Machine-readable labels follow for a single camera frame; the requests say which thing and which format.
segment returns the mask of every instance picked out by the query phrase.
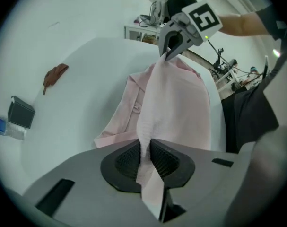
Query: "person's arm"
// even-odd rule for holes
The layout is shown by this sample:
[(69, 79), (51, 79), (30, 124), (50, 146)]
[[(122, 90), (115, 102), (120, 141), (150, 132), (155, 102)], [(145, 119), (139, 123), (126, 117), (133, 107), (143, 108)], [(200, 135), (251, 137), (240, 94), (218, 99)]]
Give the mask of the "person's arm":
[(247, 79), (245, 81), (240, 82), (241, 85), (246, 85), (247, 83), (251, 82), (251, 77), (247, 76)]
[(255, 13), (219, 16), (223, 27), (220, 32), (234, 36), (269, 35), (260, 17)]

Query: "person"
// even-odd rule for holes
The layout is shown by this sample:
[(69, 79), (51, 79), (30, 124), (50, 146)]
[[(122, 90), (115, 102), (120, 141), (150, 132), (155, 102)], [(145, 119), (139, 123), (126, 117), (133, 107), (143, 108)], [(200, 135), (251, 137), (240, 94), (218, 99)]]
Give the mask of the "person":
[(226, 123), (226, 151), (238, 153), (243, 144), (254, 142), (279, 125), (263, 91), (287, 59), (287, 26), (273, 5), (244, 15), (220, 16), (221, 32), (234, 36), (271, 35), (281, 39), (281, 56), (271, 73), (254, 88), (222, 100)]
[[(168, 0), (167, 1), (167, 10), (168, 10), (168, 14), (169, 17), (174, 16), (177, 13), (181, 13), (182, 12), (182, 8), (189, 6), (193, 3), (196, 3), (197, 0)], [(179, 39), (177, 36), (173, 36), (171, 37), (169, 43), (168, 43), (168, 47), (170, 49), (173, 49), (179, 42)]]
[(234, 59), (233, 63), (232, 63), (232, 70), (234, 73), (238, 74), (238, 70), (237, 70), (237, 67), (238, 67), (238, 62), (236, 59)]
[(256, 87), (261, 81), (261, 75), (258, 70), (253, 66), (251, 67), (251, 73), (248, 74), (245, 81), (241, 81), (241, 87), (235, 91), (235, 94), (246, 92)]

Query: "white wall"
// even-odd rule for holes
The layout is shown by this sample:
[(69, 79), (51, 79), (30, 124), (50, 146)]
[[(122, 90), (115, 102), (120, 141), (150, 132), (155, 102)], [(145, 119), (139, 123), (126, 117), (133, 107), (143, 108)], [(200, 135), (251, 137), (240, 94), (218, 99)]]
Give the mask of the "white wall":
[[(12, 95), (33, 104), (47, 71), (86, 42), (95, 37), (124, 38), (123, 25), (148, 13), (150, 4), (148, 0), (21, 0), (0, 32), (0, 115), (7, 115)], [(0, 136), (0, 176), (6, 186), (22, 193), (29, 180), (19, 155), (19, 142)]]
[[(238, 12), (226, 0), (206, 0), (219, 15)], [(263, 46), (256, 43), (253, 37), (235, 37), (217, 32), (210, 38), (210, 42), (215, 48), (224, 48), (222, 56), (230, 61), (237, 59), (239, 68), (249, 71), (251, 66), (255, 66), (260, 72), (264, 70), (264, 55), (266, 55)], [(191, 51), (202, 56), (212, 64), (216, 61), (217, 55), (209, 43), (203, 43), (201, 46), (192, 46)]]
[[(248, 11), (243, 6), (239, 0), (232, 0), (232, 6), (238, 10), (240, 14), (246, 14)], [(264, 9), (271, 4), (270, 0), (248, 0), (252, 6), (254, 7), (251, 11), (258, 11), (260, 9)], [(269, 57), (269, 68), (272, 70), (277, 62), (277, 57), (273, 54), (273, 50), (276, 49), (280, 51), (281, 40), (275, 41), (271, 36), (263, 35), (263, 36), (255, 36), (255, 42), (260, 48), (264, 48), (265, 54)]]

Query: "white table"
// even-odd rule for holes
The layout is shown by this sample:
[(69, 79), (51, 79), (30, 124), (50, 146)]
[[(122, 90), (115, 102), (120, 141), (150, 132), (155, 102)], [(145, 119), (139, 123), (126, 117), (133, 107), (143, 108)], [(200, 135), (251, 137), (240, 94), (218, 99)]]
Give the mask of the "white table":
[(155, 35), (156, 39), (159, 37), (161, 27), (160, 26), (148, 26), (148, 27), (141, 27), (139, 24), (129, 24), (124, 26), (124, 38), (130, 39), (130, 32), (138, 32), (139, 34), (142, 33), (140, 36), (142, 41), (144, 34)]
[[(223, 109), (210, 72), (180, 56), (204, 80), (210, 96), (211, 148), (226, 149)], [(96, 38), (63, 63), (69, 69), (55, 86), (38, 94), (32, 127), (21, 147), (21, 162), (35, 181), (61, 162), (95, 148), (93, 139), (110, 121), (122, 97), (127, 76), (159, 59), (158, 47), (133, 40)]]
[(232, 76), (232, 80), (225, 84), (222, 88), (220, 88), (218, 90), (218, 92), (220, 93), (221, 91), (223, 91), (224, 89), (230, 87), (233, 83), (237, 82), (237, 83), (240, 83), (240, 79), (239, 77), (234, 73), (233, 69), (229, 70), (228, 73), (226, 73), (223, 77), (221, 77), (217, 82), (216, 82), (216, 85), (218, 85), (221, 81), (223, 81), (225, 78), (227, 78), (229, 75)]

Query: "brown leather glove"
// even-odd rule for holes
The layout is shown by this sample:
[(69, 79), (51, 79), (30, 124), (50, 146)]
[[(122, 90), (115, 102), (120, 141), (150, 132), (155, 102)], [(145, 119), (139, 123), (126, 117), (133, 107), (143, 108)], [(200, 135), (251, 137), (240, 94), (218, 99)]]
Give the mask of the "brown leather glove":
[(44, 77), (44, 90), (43, 95), (45, 95), (45, 92), (47, 90), (48, 86), (53, 86), (57, 80), (61, 77), (61, 75), (69, 68), (66, 64), (60, 64), (57, 67), (54, 67), (52, 70), (48, 71), (48, 73)]

